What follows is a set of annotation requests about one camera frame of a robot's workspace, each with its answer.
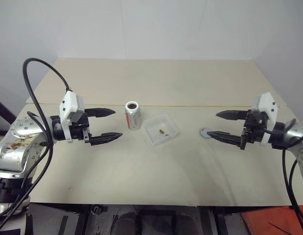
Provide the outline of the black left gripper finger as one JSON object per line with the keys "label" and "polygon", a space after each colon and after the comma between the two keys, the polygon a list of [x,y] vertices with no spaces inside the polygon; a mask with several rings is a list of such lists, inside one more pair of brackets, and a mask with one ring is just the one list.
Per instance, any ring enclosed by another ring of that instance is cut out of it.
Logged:
{"label": "black left gripper finger", "polygon": [[106,144],[120,138],[122,135],[122,133],[109,132],[101,134],[100,136],[92,137],[91,134],[89,134],[89,143],[91,146]]}
{"label": "black left gripper finger", "polygon": [[85,113],[88,117],[107,117],[109,115],[113,115],[116,112],[114,110],[108,108],[88,108],[85,109]]}

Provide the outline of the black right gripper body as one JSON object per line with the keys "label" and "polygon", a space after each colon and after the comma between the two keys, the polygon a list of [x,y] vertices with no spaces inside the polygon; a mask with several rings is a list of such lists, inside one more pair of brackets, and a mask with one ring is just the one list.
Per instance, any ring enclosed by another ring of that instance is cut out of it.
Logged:
{"label": "black right gripper body", "polygon": [[268,116],[265,112],[248,110],[241,134],[240,149],[244,150],[247,143],[261,142]]}

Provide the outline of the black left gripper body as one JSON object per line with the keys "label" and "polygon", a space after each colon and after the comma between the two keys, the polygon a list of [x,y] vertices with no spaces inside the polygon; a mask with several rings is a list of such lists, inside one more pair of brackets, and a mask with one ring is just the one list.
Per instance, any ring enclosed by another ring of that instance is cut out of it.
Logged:
{"label": "black left gripper body", "polygon": [[74,140],[84,141],[85,143],[91,142],[91,133],[89,130],[89,117],[84,113],[78,121],[72,121],[70,128],[71,138]]}

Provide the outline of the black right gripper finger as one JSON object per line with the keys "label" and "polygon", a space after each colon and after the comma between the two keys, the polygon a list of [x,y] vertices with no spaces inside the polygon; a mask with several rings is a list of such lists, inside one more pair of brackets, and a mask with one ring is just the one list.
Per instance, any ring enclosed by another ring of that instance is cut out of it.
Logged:
{"label": "black right gripper finger", "polygon": [[239,148],[243,148],[242,147],[242,137],[241,136],[232,135],[230,133],[221,132],[221,131],[208,131],[207,134],[211,138],[213,138],[217,141],[227,143],[227,144],[232,144],[232,145],[235,145]]}
{"label": "black right gripper finger", "polygon": [[216,114],[217,117],[226,120],[245,120],[249,111],[225,110]]}

